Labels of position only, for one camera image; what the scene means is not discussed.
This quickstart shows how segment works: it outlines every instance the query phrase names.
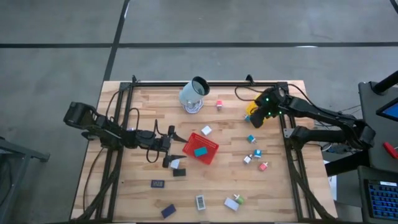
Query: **wooden tabletop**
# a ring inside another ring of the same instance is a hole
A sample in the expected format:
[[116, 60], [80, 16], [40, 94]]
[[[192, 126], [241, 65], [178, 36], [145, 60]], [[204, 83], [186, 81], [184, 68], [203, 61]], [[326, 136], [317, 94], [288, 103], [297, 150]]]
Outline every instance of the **wooden tabletop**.
[[[119, 90], [119, 83], [104, 82], [98, 104], [99, 113], [105, 114], [112, 94]], [[294, 83], [305, 91], [303, 81], [289, 81], [289, 83]], [[125, 149], [114, 221], [297, 221], [279, 119], [268, 119], [259, 129], [245, 122], [243, 116], [249, 102], [238, 100], [234, 94], [234, 87], [211, 87], [210, 94], [204, 98], [205, 105], [200, 112], [188, 114], [179, 103], [179, 91], [180, 88], [176, 87], [134, 88], [132, 107], [140, 110], [139, 129], [153, 130], [154, 121], [157, 119], [160, 132], [166, 133], [168, 126], [174, 125], [177, 134], [188, 139], [192, 132], [200, 134], [200, 130], [208, 125], [213, 131], [207, 138], [220, 145], [218, 152], [209, 166], [191, 157], [182, 159], [180, 168], [187, 169], [187, 176], [173, 177], [171, 168], [162, 168], [163, 155], [160, 155], [156, 163], [151, 164], [146, 161], [146, 150]], [[247, 99], [257, 95], [244, 88], [240, 88], [238, 94], [241, 98]], [[290, 88], [290, 94], [303, 98], [295, 88]], [[216, 109], [217, 100], [223, 101], [221, 111]], [[116, 98], [111, 105], [110, 116], [114, 114], [115, 106]], [[130, 128], [135, 128], [136, 119], [136, 112], [132, 111], [129, 115]], [[313, 120], [308, 118], [297, 118], [296, 122], [297, 125], [313, 127]], [[250, 134], [256, 137], [256, 144], [247, 142], [246, 138]], [[184, 155], [183, 147], [184, 143], [173, 141], [171, 153]], [[78, 217], [83, 212], [83, 188], [88, 171], [100, 149], [98, 141], [92, 141], [88, 145], [72, 218]], [[262, 150], [262, 157], [258, 161], [253, 160], [250, 164], [244, 165], [244, 157], [253, 153], [255, 149]], [[150, 152], [149, 155], [149, 159], [153, 160], [156, 153]], [[86, 206], [98, 193], [105, 157], [106, 149], [101, 153], [93, 169], [86, 193]], [[336, 217], [335, 204], [319, 147], [306, 145], [303, 148], [303, 157], [311, 191], [328, 212]], [[257, 169], [262, 162], [268, 162], [269, 166], [264, 172]], [[165, 188], [152, 189], [151, 180], [165, 180]], [[198, 211], [195, 196], [202, 194], [206, 210]], [[244, 204], [237, 212], [224, 205], [227, 197], [233, 199], [233, 194], [240, 194], [245, 198]], [[305, 212], [302, 192], [300, 196]], [[164, 220], [160, 212], [170, 204], [174, 204], [177, 211]], [[104, 214], [108, 211], [107, 207], [106, 204]]]

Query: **red plastic basket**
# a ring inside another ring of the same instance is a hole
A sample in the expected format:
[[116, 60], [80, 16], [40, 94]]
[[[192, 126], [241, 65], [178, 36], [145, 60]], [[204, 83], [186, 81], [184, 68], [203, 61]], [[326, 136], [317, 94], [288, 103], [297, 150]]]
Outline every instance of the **red plastic basket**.
[[[206, 147], [207, 154], [195, 157], [194, 150], [200, 147]], [[186, 143], [182, 151], [185, 152], [188, 156], [196, 158], [202, 161], [202, 163], [204, 164], [210, 165], [214, 156], [216, 155], [217, 149], [218, 145], [216, 143], [200, 136], [197, 133], [192, 133], [191, 136], [189, 137], [188, 143]]]

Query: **computer screen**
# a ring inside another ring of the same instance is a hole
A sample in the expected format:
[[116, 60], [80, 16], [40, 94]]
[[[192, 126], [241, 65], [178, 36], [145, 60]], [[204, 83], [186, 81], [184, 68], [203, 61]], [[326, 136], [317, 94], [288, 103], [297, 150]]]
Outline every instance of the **computer screen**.
[[378, 109], [376, 114], [394, 121], [398, 121], [398, 98]]

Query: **teal block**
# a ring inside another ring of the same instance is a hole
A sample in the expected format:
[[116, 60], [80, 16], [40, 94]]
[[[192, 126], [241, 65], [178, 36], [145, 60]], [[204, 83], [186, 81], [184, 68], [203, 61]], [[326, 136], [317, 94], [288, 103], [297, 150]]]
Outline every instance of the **teal block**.
[[201, 147], [199, 149], [195, 149], [193, 152], [195, 153], [196, 157], [203, 156], [203, 155], [207, 154], [207, 148]]

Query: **gray floor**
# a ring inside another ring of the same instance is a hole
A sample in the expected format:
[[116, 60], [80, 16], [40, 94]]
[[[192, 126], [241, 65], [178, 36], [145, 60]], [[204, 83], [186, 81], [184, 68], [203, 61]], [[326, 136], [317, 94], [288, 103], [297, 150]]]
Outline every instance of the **gray floor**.
[[[111, 43], [123, 0], [0, 0], [0, 44]], [[398, 41], [388, 0], [135, 0], [121, 42]], [[97, 104], [110, 49], [0, 49], [0, 136], [50, 152], [32, 162], [15, 223], [68, 219], [87, 142], [65, 126], [71, 101]], [[359, 104], [357, 84], [397, 70], [395, 47], [119, 49], [111, 80], [305, 80], [319, 106]], [[355, 188], [339, 193], [350, 194]], [[338, 204], [344, 220], [360, 209]]]

